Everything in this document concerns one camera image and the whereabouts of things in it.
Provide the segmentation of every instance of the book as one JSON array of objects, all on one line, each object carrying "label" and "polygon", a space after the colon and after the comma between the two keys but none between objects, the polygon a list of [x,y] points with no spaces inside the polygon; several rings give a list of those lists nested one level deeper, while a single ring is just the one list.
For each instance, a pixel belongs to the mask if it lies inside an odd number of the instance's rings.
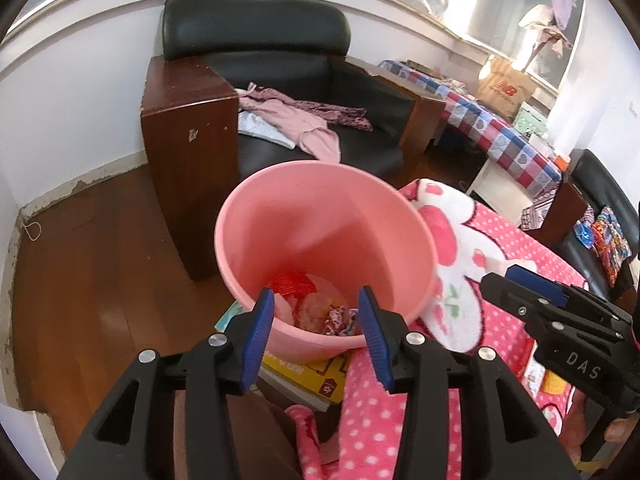
[{"label": "book", "polygon": [[[224,332],[233,316],[244,312],[236,301],[216,323]],[[265,351],[258,376],[293,402],[325,412],[344,396],[350,352],[306,365],[288,363]]]}]

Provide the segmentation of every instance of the pink blanket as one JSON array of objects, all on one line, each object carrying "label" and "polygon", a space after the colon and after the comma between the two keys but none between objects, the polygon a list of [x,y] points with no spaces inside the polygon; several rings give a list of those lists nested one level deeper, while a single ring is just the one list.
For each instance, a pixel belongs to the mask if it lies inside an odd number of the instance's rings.
[{"label": "pink blanket", "polygon": [[[491,346],[516,374],[532,353],[524,324],[482,300],[478,282],[490,262],[532,260],[538,273],[559,282],[583,286],[584,279],[547,248],[466,195],[432,180],[419,180],[401,193],[430,227],[438,251],[438,291],[413,323],[449,349],[471,351]],[[571,387],[561,395],[539,391],[534,396],[557,434],[568,411]],[[354,352],[348,371],[339,427],[339,459],[321,465],[313,413],[292,406],[298,453],[305,480],[390,479],[396,457],[406,395],[389,395],[376,380],[366,349]],[[449,393],[449,472],[461,475],[462,425],[458,392]]]}]

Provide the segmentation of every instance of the wooden floor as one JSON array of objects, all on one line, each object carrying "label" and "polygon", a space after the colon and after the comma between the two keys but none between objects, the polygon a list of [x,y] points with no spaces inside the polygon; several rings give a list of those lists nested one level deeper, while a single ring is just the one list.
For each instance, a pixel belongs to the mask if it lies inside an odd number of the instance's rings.
[{"label": "wooden floor", "polygon": [[[457,187],[478,168],[463,152],[430,149],[414,176]],[[42,236],[22,240],[15,273],[18,389],[24,409],[52,416],[69,450],[141,350],[191,348],[233,300],[219,276],[188,279],[146,167],[85,189],[36,220]]]}]

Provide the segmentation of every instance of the red nb logo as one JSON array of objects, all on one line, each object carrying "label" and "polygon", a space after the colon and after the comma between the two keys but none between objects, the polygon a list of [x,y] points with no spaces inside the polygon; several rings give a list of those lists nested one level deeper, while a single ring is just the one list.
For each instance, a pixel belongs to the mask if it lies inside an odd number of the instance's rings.
[{"label": "red nb logo", "polygon": [[505,94],[507,94],[509,97],[513,97],[518,93],[518,89],[514,86],[511,86],[506,81],[500,81],[497,85],[497,88],[501,92],[504,92]]}]

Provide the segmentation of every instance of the armchair seat cushion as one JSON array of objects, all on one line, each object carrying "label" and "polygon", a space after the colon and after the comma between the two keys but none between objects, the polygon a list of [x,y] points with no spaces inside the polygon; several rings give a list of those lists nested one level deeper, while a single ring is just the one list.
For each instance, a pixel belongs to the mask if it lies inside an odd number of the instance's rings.
[{"label": "armchair seat cushion", "polygon": [[[329,127],[340,138],[343,164],[359,168],[380,178],[391,178],[402,168],[402,150],[388,134],[374,127],[372,132],[363,132],[330,124]],[[241,180],[256,171],[273,164],[290,160],[314,160],[313,156],[299,148],[288,150],[255,137],[238,135],[238,165]]]},{"label": "armchair seat cushion", "polygon": [[611,287],[600,258],[595,251],[588,250],[582,245],[573,232],[566,236],[556,253],[580,272],[589,283],[590,292],[603,300],[612,300]]}]

